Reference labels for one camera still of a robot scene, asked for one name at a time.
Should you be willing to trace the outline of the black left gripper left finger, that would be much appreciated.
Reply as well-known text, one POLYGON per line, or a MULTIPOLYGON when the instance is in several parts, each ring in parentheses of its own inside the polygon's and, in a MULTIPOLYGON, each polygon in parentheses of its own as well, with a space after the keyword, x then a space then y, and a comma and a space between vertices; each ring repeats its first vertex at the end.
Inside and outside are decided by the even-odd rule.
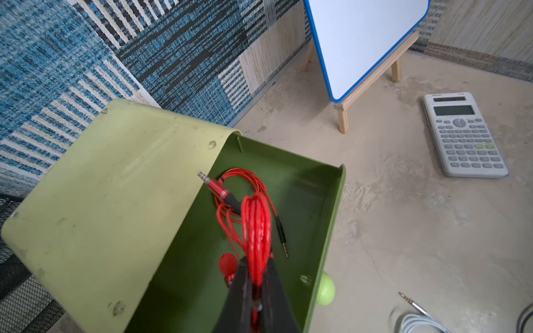
POLYGON ((212 332, 252 332, 252 295, 248 259, 239 261, 222 312, 212 332))

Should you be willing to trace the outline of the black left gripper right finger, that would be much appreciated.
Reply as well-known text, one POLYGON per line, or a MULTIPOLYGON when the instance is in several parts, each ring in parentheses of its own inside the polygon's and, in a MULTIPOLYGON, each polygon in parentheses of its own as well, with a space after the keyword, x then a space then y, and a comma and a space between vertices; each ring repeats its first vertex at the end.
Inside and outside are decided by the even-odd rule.
POLYGON ((301 332, 272 258, 262 276, 261 332, 301 332))

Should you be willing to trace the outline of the red earphones with round buds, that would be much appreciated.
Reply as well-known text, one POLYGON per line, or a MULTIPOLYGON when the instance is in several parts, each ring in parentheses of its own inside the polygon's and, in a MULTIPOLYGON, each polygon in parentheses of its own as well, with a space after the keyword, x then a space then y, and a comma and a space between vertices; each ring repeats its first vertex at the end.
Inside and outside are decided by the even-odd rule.
POLYGON ((230 169, 217 180, 201 172, 198 173, 198 177, 215 195, 217 219, 230 245, 237 244, 248 259, 253 283, 252 328, 256 329, 259 326, 259 313, 262 309, 260 301, 262 276, 268 259, 272 258, 271 213, 275 212, 275 209, 271 209, 272 201, 262 180, 246 169, 230 169), (231 177, 240 177, 250 182, 254 194, 238 201, 223 185, 223 182, 231 177))

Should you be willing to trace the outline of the green drawer cabinet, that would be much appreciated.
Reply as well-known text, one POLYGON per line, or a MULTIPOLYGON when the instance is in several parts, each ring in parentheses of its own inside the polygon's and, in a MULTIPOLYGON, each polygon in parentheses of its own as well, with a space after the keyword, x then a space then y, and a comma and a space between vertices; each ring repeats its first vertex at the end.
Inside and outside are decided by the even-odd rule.
POLYGON ((85 332, 211 332, 232 251, 199 177, 248 169, 266 185, 291 311, 308 331, 346 179, 239 131, 110 102, 6 220, 1 237, 85 332))

